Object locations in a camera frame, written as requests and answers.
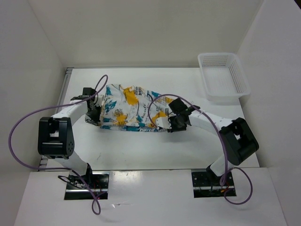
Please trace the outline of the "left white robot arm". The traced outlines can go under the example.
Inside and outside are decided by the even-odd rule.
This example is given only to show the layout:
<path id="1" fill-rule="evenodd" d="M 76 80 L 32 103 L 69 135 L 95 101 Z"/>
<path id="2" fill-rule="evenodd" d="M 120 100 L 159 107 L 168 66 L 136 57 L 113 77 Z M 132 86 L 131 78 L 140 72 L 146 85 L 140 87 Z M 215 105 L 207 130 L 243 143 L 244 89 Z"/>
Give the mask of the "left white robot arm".
<path id="1" fill-rule="evenodd" d="M 83 88 L 82 95 L 73 97 L 70 106 L 51 117 L 42 117 L 39 121 L 39 154 L 77 172 L 77 182 L 83 188 L 92 186 L 94 176 L 91 166 L 75 151 L 72 126 L 82 116 L 85 116 L 85 122 L 99 125 L 102 100 L 103 96 L 98 97 L 95 89 Z"/>

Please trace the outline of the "colourful printed shorts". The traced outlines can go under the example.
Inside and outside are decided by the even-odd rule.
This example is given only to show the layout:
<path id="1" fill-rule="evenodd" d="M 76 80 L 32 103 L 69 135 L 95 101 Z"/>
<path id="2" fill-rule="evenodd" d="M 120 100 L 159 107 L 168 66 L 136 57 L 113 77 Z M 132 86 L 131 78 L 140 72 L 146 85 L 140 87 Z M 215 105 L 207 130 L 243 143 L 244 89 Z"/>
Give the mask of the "colourful printed shorts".
<path id="1" fill-rule="evenodd" d="M 165 129 L 155 128 L 152 122 L 158 117 L 167 117 L 171 110 L 169 104 L 173 99 L 139 86 L 123 87 L 120 84 L 106 86 L 99 127 L 102 129 L 163 132 Z"/>

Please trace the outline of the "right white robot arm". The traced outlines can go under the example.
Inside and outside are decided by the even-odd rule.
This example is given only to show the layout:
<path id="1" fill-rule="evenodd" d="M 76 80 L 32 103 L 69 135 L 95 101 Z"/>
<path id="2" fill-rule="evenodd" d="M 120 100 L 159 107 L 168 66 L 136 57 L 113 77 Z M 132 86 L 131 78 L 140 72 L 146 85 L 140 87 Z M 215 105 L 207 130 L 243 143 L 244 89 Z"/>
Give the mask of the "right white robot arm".
<path id="1" fill-rule="evenodd" d="M 222 181 L 223 175 L 240 165 L 259 149 L 259 144 L 246 120 L 227 119 L 200 110 L 199 106 L 187 106 L 180 98 L 169 104 L 174 114 L 169 117 L 169 132 L 184 131 L 187 126 L 204 129 L 218 136 L 223 154 L 206 169 L 206 179 L 211 185 Z"/>

